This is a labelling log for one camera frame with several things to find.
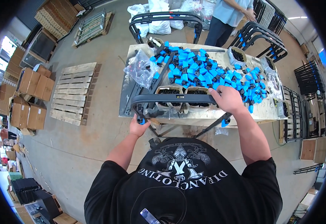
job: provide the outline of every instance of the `dark pants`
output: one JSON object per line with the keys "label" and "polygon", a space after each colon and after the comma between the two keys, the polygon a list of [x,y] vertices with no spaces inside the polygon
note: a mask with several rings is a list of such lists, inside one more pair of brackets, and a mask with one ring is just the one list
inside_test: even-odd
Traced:
{"label": "dark pants", "polygon": [[7,132],[8,133],[8,138],[9,139],[16,139],[16,134],[13,132]]}
{"label": "dark pants", "polygon": [[205,45],[222,47],[229,39],[235,27],[223,23],[214,16],[211,17],[210,28]]}

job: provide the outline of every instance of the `concrete floor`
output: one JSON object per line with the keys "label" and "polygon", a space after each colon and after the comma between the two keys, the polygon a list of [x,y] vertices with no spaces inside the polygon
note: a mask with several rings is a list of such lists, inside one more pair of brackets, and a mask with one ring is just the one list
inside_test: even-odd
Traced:
{"label": "concrete floor", "polygon": [[[130,119],[118,117],[118,106],[122,69],[125,67],[123,61],[126,60],[129,45],[136,44],[128,30],[130,14],[127,12],[128,6],[141,1],[135,2],[115,1],[106,4],[104,7],[107,11],[116,13],[109,34],[73,49],[71,44],[76,28],[71,35],[59,42],[50,61],[49,66],[54,77],[59,77],[60,71],[68,66],[89,62],[97,62],[101,65],[87,126],[75,126],[51,118],[50,102],[47,102],[48,112],[44,130],[38,130],[37,135],[33,137],[24,136],[21,140],[27,149],[26,158],[19,156],[26,177],[34,177],[46,190],[56,194],[63,211],[83,223],[85,223],[83,203],[94,177],[109,151],[129,132]],[[184,28],[174,30],[172,34],[160,38],[170,42],[191,42],[192,36],[188,36],[191,33],[192,29]],[[207,33],[202,33],[199,43],[205,42]],[[289,54],[277,63],[277,68],[284,85],[299,92],[293,69],[302,65],[302,52],[289,34],[282,32],[280,36]],[[262,45],[255,44],[251,49],[253,47],[259,49]],[[284,203],[277,221],[280,224],[286,223],[297,204],[313,185],[316,175],[315,173],[296,176],[292,174],[294,170],[314,163],[297,159],[300,142],[278,146],[273,134],[273,126],[278,136],[278,122],[274,122],[273,125],[272,123],[260,125],[277,165],[277,179]],[[198,128],[179,126],[170,134],[186,135],[192,129]],[[128,172],[137,168],[149,148],[148,140],[152,137],[152,133],[148,130],[138,140]],[[202,139],[218,148],[239,173],[243,172],[246,165],[242,159],[237,129],[229,129],[228,136],[215,136],[214,132],[209,132],[202,136]]]}

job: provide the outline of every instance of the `person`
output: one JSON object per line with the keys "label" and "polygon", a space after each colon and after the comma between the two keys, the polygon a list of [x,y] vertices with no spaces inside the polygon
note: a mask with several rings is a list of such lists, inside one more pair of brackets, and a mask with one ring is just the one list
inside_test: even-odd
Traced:
{"label": "person", "polygon": [[276,223],[282,198],[268,141],[238,91],[209,89],[236,119],[246,168],[239,175],[217,150],[195,138],[169,138],[126,172],[134,145],[150,125],[137,123],[107,156],[87,194],[87,224]]}
{"label": "person", "polygon": [[4,139],[16,139],[16,134],[13,132],[9,132],[7,128],[2,128],[0,131],[0,137],[1,140],[4,141]]}
{"label": "person", "polygon": [[256,22],[253,2],[254,0],[217,0],[205,45],[222,47],[244,16],[249,21]]}

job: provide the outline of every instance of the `man's hand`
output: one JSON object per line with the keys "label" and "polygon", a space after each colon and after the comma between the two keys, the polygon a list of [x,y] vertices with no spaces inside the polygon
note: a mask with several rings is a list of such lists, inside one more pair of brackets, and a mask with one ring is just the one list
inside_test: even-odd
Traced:
{"label": "man's hand", "polygon": [[243,11],[242,13],[244,13],[244,15],[246,16],[246,18],[252,22],[256,22],[256,19],[255,19],[255,12],[253,9],[247,9],[245,11]]}
{"label": "man's hand", "polygon": [[239,110],[246,109],[242,104],[239,92],[233,87],[218,86],[216,91],[209,88],[210,94],[223,111],[232,113],[233,115]]}
{"label": "man's hand", "polygon": [[129,125],[129,133],[135,134],[138,137],[141,137],[144,134],[145,130],[147,130],[149,125],[150,125],[150,122],[147,122],[143,125],[139,124],[137,122],[137,114],[134,114],[131,124]]}

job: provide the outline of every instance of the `light blue shirt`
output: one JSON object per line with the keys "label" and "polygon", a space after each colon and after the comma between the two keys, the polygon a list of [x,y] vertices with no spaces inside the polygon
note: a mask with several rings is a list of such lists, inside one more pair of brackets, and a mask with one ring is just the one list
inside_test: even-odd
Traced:
{"label": "light blue shirt", "polygon": [[[254,8],[254,0],[235,0],[235,2],[244,9]],[[225,24],[237,27],[241,19],[244,17],[244,14],[231,7],[223,0],[217,0],[213,16]]]}

